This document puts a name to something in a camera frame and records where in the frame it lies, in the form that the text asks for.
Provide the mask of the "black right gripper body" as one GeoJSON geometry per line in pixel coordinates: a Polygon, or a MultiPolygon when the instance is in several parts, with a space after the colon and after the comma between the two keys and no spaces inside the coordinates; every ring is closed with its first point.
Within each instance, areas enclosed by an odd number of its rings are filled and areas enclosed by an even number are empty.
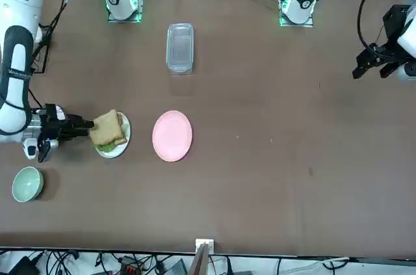
{"type": "Polygon", "coordinates": [[[40,134],[38,145],[44,144],[47,140],[60,139],[60,130],[66,124],[66,115],[63,109],[51,103],[46,103],[45,107],[38,112],[40,116],[40,134]]]}

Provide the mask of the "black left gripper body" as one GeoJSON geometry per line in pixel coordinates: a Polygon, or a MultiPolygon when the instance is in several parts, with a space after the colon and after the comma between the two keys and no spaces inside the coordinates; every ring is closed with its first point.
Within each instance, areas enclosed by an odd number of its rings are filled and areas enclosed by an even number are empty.
{"type": "Polygon", "coordinates": [[[383,24],[387,37],[387,43],[397,42],[405,26],[410,5],[393,5],[383,16],[383,24]]]}

